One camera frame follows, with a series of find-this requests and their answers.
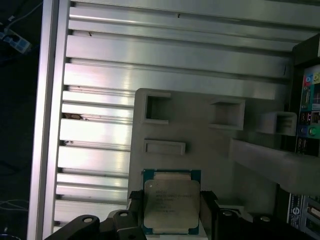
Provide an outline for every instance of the processor chip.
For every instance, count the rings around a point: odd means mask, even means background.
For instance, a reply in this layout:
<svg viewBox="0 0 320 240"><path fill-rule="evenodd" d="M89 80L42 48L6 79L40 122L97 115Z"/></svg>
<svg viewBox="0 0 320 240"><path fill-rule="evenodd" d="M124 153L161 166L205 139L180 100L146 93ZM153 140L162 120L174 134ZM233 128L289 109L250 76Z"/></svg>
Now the processor chip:
<svg viewBox="0 0 320 240"><path fill-rule="evenodd" d="M200 183L190 173L162 172L144 182L143 225L152 234L190 234L199 211Z"/></svg>

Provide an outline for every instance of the power strip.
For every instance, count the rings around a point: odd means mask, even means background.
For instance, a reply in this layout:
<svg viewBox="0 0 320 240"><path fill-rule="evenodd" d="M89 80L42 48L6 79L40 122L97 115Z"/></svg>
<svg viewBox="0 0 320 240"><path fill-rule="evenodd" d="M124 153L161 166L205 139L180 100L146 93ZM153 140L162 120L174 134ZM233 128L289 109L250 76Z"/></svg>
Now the power strip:
<svg viewBox="0 0 320 240"><path fill-rule="evenodd" d="M9 37L10 35L18 36L19 40L13 41L12 37ZM17 34L16 32L14 32L10 29L8 31L6 31L6 33L0 32L0 39L2 40L4 37L5 37L5 39L3 40L4 42L9 43L11 47L13 47L15 50L17 50L18 52L20 52L22 54L28 52L32 47L32 44L30 42L28 42L22 36L20 36L19 34Z"/></svg>

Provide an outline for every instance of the dark background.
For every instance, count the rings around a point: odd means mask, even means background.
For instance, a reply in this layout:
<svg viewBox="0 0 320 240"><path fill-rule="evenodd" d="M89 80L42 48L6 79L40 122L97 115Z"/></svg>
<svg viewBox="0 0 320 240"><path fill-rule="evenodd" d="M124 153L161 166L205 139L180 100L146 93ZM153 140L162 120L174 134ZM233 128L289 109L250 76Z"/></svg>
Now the dark background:
<svg viewBox="0 0 320 240"><path fill-rule="evenodd" d="M25 15L41 1L1 0L0 22L21 6L16 17ZM0 165L0 201L29 200L41 20L42 6L10 28L36 47L27 55L19 55L0 40L1 59L8 57L10 48L10 54L17 55L14 60L0 61L0 162L18 169L12 171ZM26 239L27 223L27 212L0 209L0 234L7 227L8 234Z"/></svg>

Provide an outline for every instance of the rectangular slot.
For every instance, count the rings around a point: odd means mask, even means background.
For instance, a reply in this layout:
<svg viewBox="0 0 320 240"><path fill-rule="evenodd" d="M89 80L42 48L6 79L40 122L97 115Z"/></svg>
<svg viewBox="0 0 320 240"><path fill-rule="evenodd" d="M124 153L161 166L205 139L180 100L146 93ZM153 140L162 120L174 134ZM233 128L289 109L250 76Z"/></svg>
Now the rectangular slot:
<svg viewBox="0 0 320 240"><path fill-rule="evenodd" d="M151 92L145 97L145 109L143 119L145 123L169 124L170 113L169 100L170 93Z"/></svg>
<svg viewBox="0 0 320 240"><path fill-rule="evenodd" d="M320 220L320 210L310 204L308 204L307 212Z"/></svg>
<svg viewBox="0 0 320 240"><path fill-rule="evenodd" d="M212 104L213 119L210 128L226 130L243 130L245 117L245 100L218 99Z"/></svg>
<svg viewBox="0 0 320 240"><path fill-rule="evenodd" d="M151 154L184 155L186 144L175 141L144 140L144 152Z"/></svg>

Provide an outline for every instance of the white 3d printed part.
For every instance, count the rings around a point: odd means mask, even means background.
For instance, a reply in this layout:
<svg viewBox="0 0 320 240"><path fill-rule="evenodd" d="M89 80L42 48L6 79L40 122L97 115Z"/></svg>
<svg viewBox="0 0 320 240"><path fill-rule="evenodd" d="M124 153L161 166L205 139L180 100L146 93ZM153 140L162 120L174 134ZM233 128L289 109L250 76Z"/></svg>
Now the white 3d printed part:
<svg viewBox="0 0 320 240"><path fill-rule="evenodd" d="M294 112L275 111L260 115L257 132L264 134L296 135L297 115Z"/></svg>

